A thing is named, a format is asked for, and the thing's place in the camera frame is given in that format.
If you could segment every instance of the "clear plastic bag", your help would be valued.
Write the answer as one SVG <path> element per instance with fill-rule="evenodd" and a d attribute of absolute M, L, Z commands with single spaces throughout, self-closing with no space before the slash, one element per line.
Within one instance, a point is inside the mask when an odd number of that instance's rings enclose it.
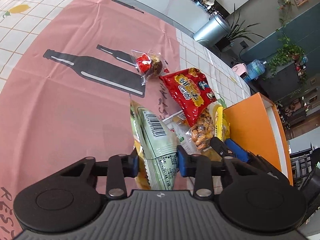
<path fill-rule="evenodd" d="M 176 134 L 181 146 L 185 149 L 187 154 L 201 154 L 201 152 L 197 150 L 194 142 L 191 140 L 191 135 L 189 133 L 190 126 L 188 125 L 182 110 L 172 116 L 169 116 L 163 122 Z"/>
<path fill-rule="evenodd" d="M 197 150 L 204 150 L 210 146 L 210 139 L 214 136 L 214 123 L 207 108 L 200 114 L 188 133 Z"/>
<path fill-rule="evenodd" d="M 131 53 L 136 59 L 136 69 L 142 76 L 142 85 L 145 85 L 149 78 L 169 72 L 161 53 L 154 53 L 152 51 L 144 53 L 136 50 L 131 50 Z"/>

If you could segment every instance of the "plastic wrapper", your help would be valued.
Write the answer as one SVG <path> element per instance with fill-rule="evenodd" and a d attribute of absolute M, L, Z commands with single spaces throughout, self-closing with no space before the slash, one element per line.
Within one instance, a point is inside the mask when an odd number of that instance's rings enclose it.
<path fill-rule="evenodd" d="M 131 125 L 139 155 L 138 187 L 151 190 L 172 190 L 178 171 L 178 139 L 147 108 L 131 101 Z"/>
<path fill-rule="evenodd" d="M 220 162 L 222 160 L 221 156 L 211 147 L 201 151 L 201 154 L 207 156 L 211 161 Z"/>
<path fill-rule="evenodd" d="M 181 106 L 190 127 L 195 125 L 202 111 L 216 101 L 207 78 L 196 68 L 184 69 L 159 78 Z"/>
<path fill-rule="evenodd" d="M 207 108 L 200 114 L 196 124 L 190 128 L 189 134 L 197 150 L 204 150 L 210 146 L 210 139 L 214 136 L 214 124 Z"/>
<path fill-rule="evenodd" d="M 142 85 L 145 85 L 149 78 L 169 72 L 161 53 L 154 53 L 152 51 L 144 53 L 136 50 L 132 50 L 131 52 L 136 59 L 136 69 L 142 76 Z"/>
<path fill-rule="evenodd" d="M 213 108 L 213 116 L 215 117 L 214 136 L 224 142 L 230 138 L 230 123 L 223 112 L 223 107 L 216 105 Z"/>
<path fill-rule="evenodd" d="M 191 135 L 189 133 L 190 126 L 188 125 L 182 110 L 167 117 L 163 122 L 176 134 L 179 143 L 185 149 L 187 154 L 201 153 L 197 150 L 196 145 L 191 140 Z"/>

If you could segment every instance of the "gray trash can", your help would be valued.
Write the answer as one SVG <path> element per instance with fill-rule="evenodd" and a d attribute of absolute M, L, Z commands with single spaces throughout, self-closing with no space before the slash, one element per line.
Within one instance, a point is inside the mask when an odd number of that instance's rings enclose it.
<path fill-rule="evenodd" d="M 198 41 L 202 46 L 213 47 L 222 37 L 231 32 L 228 23 L 219 15 L 212 15 L 209 21 L 200 28 L 193 39 Z"/>

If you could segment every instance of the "barcode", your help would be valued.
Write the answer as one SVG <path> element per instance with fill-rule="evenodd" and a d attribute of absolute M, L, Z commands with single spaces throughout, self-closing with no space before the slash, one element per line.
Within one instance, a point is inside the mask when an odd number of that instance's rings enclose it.
<path fill-rule="evenodd" d="M 183 112 L 181 114 L 178 114 L 178 117 L 183 121 L 186 120 L 186 116 L 184 115 Z"/>
<path fill-rule="evenodd" d="M 154 137 L 165 136 L 166 133 L 159 121 L 159 119 L 154 114 L 145 114 L 148 124 L 151 127 Z"/>

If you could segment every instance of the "orange box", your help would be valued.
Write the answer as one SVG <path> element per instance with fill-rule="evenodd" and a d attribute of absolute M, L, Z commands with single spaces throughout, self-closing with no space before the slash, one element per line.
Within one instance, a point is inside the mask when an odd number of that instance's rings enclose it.
<path fill-rule="evenodd" d="M 264 157 L 293 185 L 288 145 L 275 104 L 257 93 L 224 112 L 230 122 L 230 138 Z"/>

